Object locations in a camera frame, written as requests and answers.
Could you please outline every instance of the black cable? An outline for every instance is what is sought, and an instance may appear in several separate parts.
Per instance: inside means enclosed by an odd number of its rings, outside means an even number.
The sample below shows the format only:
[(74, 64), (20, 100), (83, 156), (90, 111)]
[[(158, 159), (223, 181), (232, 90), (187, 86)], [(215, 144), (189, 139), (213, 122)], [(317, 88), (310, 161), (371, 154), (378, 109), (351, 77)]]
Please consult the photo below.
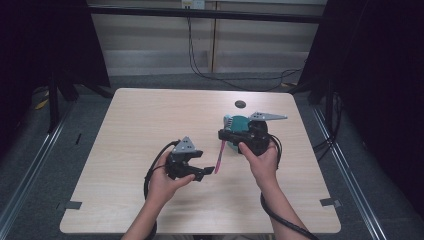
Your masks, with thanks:
[[(147, 195), (149, 194), (149, 183), (150, 179), (152, 178), (153, 172), (161, 167), (164, 167), (165, 165), (155, 167), (156, 163), (158, 162), (159, 158), (162, 156), (162, 154), (168, 149), (170, 146), (174, 145), (176, 146), (180, 140), (170, 142), (168, 143), (156, 156), (155, 160), (153, 161), (152, 165), (150, 166), (149, 170), (147, 171), (146, 177), (144, 177), (144, 199), (147, 199)], [(155, 221), (155, 224), (153, 225), (152, 231), (150, 231), (149, 235), (146, 237), (147, 240), (152, 240), (156, 235), (157, 230), (157, 221)]]
[(329, 129), (330, 136), (326, 140), (324, 140), (322, 143), (313, 147), (315, 153), (321, 151), (324, 147), (327, 147), (325, 152), (317, 159), (318, 162), (320, 162), (324, 158), (324, 156), (328, 153), (328, 151), (333, 147), (334, 142), (336, 141), (336, 138), (337, 138), (339, 128), (340, 128), (340, 122), (341, 122), (342, 111), (343, 111), (343, 104), (340, 100), (340, 96), (338, 95), (338, 93), (335, 92), (334, 95), (335, 95), (335, 98), (336, 98), (336, 104), (334, 106), (334, 111), (337, 114), (336, 127), (335, 127), (335, 129)]
[(275, 219), (277, 222), (279, 222), (279, 223), (281, 223), (281, 224), (283, 224), (284, 226), (286, 226), (286, 227), (288, 227), (288, 228), (290, 228), (291, 230), (293, 230), (293, 231), (295, 231), (295, 232), (297, 232), (297, 233), (300, 233), (300, 234), (302, 234), (303, 236), (305, 236), (305, 237), (307, 237), (307, 238), (309, 238), (309, 239), (313, 239), (313, 240), (316, 240), (316, 239), (318, 239), (315, 235), (313, 235), (312, 233), (310, 233), (308, 230), (306, 230), (306, 229), (304, 229), (304, 228), (301, 228), (301, 227), (299, 227), (299, 226), (297, 226), (296, 224), (293, 224), (293, 223), (291, 223), (291, 222), (289, 222), (289, 221), (287, 221), (286, 219), (284, 219), (284, 218), (282, 218), (282, 217), (280, 217), (280, 216), (278, 216), (277, 214), (275, 214), (269, 207), (268, 207), (268, 205), (266, 204), (266, 202), (265, 202), (265, 198), (264, 198), (264, 195), (261, 193), (261, 205), (262, 205), (262, 208), (265, 210), (265, 212), (270, 216), (270, 217), (272, 217), (273, 219)]
[(299, 93), (299, 92), (305, 92), (305, 91), (310, 90), (311, 85), (312, 85), (312, 81), (307, 81), (303, 84), (299, 84), (296, 87), (289, 89), (287, 91), (287, 93), (294, 95), (294, 94)]
[[(296, 72), (302, 71), (303, 68), (299, 68), (299, 69), (288, 69), (285, 70), (281, 73), (280, 76), (278, 77), (269, 77), (269, 78), (258, 78), (258, 77), (248, 77), (248, 78), (216, 78), (216, 77), (210, 77), (210, 76), (206, 76), (204, 75), (202, 72), (200, 72), (199, 68), (197, 67), (196, 64), (196, 60), (194, 57), (194, 47), (193, 47), (193, 39), (192, 39), (192, 31), (191, 31), (191, 19), (188, 17), (187, 18), (187, 24), (188, 24), (188, 32), (189, 32), (189, 59), (190, 59), (190, 67), (191, 70), (199, 77), (205, 78), (205, 79), (209, 79), (209, 80), (213, 80), (213, 81), (220, 81), (223, 82), (231, 87), (235, 87), (238, 88), (240, 90), (244, 90), (244, 91), (255, 91), (255, 92), (268, 92), (268, 91), (272, 91), (278, 87), (281, 86), (281, 84), (283, 83), (283, 78), (288, 77)], [(276, 84), (275, 86), (272, 86), (270, 88), (264, 89), (264, 90), (257, 90), (257, 89), (247, 89), (247, 88), (243, 88), (240, 86), (237, 86), (235, 84), (229, 83), (227, 81), (233, 81), (233, 80), (279, 80), (278, 84)]]
[[(280, 163), (280, 159), (281, 159), (281, 154), (282, 154), (282, 144), (280, 139), (278, 139), (276, 136), (269, 134), (271, 141), (273, 141), (277, 147), (277, 169), (278, 169), (278, 165)], [(283, 224), (284, 226), (290, 228), (293, 231), (296, 231), (300, 234), (302, 234), (303, 236), (309, 238), (309, 239), (313, 239), (316, 240), (318, 239), (315, 235), (313, 235), (312, 233), (310, 233), (308, 230), (303, 229), (287, 220), (285, 220), (284, 218), (278, 216), (276, 213), (274, 213), (266, 204), (265, 202), (265, 198), (263, 196), (263, 194), (261, 193), (261, 205), (262, 208), (265, 210), (265, 212), (272, 217), (273, 219), (275, 219), (277, 222), (279, 222), (280, 224)]]

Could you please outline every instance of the wrist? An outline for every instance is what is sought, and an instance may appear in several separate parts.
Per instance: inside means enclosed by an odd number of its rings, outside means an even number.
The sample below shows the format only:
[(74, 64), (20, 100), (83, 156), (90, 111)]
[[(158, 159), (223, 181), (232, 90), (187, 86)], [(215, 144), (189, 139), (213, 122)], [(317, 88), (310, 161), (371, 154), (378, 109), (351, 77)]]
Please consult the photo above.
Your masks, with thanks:
[(146, 201), (144, 202), (144, 206), (152, 209), (158, 209), (161, 210), (167, 201), (159, 200), (154, 197), (147, 197)]
[(268, 181), (258, 182), (259, 189), (264, 195), (268, 195), (268, 193), (275, 193), (281, 191), (280, 185), (277, 182), (277, 179), (271, 179)]
[(279, 188), (277, 178), (256, 179), (256, 183), (261, 190)]

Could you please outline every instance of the gray metal part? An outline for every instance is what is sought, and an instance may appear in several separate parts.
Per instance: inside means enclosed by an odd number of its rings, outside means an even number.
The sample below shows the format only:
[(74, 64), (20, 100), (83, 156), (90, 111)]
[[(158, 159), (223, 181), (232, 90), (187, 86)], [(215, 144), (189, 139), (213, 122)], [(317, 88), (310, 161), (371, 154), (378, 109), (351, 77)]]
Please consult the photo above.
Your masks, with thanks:
[(184, 137), (177, 146), (172, 149), (173, 153), (191, 153), (196, 152), (196, 147), (189, 137)]
[(250, 115), (249, 120), (269, 121), (269, 120), (280, 120), (280, 119), (287, 119), (287, 118), (288, 118), (287, 115), (276, 115), (276, 114), (255, 112), (254, 114)]

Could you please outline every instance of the human arm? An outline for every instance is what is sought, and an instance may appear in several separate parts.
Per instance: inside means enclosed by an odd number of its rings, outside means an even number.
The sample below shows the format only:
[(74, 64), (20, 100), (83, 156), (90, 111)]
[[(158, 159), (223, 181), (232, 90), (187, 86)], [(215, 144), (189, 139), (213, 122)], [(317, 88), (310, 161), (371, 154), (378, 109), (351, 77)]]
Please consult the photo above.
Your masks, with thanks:
[(149, 184), (149, 194), (137, 217), (122, 237), (122, 240), (145, 239), (149, 236), (160, 211), (171, 200), (175, 192), (194, 179), (194, 175), (188, 175), (180, 179), (172, 180), (166, 174), (164, 165), (169, 152), (165, 152), (156, 163), (158, 167), (152, 175)]
[[(276, 175), (277, 149), (275, 144), (270, 142), (268, 150), (260, 156), (253, 154), (244, 143), (239, 144), (239, 149), (249, 162), (252, 174), (268, 207), (278, 216), (306, 230), (305, 225), (297, 216), (278, 184)], [(273, 218), (271, 218), (271, 225), (277, 240), (308, 239)]]

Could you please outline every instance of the metal rail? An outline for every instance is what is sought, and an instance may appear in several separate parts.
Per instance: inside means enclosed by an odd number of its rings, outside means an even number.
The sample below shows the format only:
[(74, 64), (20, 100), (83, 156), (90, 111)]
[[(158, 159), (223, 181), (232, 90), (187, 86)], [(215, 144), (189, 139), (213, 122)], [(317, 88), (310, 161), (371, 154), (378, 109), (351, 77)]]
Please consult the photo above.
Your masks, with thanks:
[(254, 20), (268, 22), (292, 22), (292, 23), (322, 23), (331, 21), (322, 16), (313, 15), (291, 15), (273, 13), (253, 13), (220, 10), (199, 9), (177, 9), (177, 8), (141, 8), (123, 7), (110, 5), (32, 5), (31, 8), (40, 11), (62, 11), (74, 14), (111, 14), (111, 15), (133, 15), (133, 16), (157, 16), (157, 17), (190, 17), (209, 19), (232, 19), (232, 20)]
[[(326, 128), (324, 115), (320, 109), (314, 108), (314, 114), (318, 121), (319, 127), (321, 128), (324, 137), (327, 139), (330, 137), (330, 134)], [(384, 230), (381, 227), (380, 221), (372, 210), (370, 204), (368, 203), (364, 193), (361, 190), (361, 187), (356, 181), (355, 175), (349, 167), (349, 164), (346, 158), (343, 155), (342, 150), (339, 145), (334, 142), (331, 146), (331, 152), (333, 153), (333, 157), (336, 160), (336, 163), (340, 169), (340, 172), (346, 182), (347, 187), (353, 197), (353, 200), (358, 207), (358, 210), (362, 216), (362, 219), (365, 222), (371, 236), (376, 240), (386, 240), (386, 235), (384, 234)]]
[(47, 157), (49, 156), (50, 151), (56, 143), (56, 140), (63, 129), (64, 122), (73, 109), (73, 106), (74, 102), (71, 102), (65, 111), (64, 116), (59, 121), (57, 127), (47, 135), (40, 150), (32, 161), (31, 166), (27, 170), (19, 186), (13, 193), (12, 198), (9, 200), (5, 209), (0, 215), (0, 240), (6, 239), (6, 236), (9, 233), (9, 230), (11, 229), (19, 211), (21, 210), (31, 190), (31, 187), (34, 185), (34, 182), (41, 172), (41, 169)]

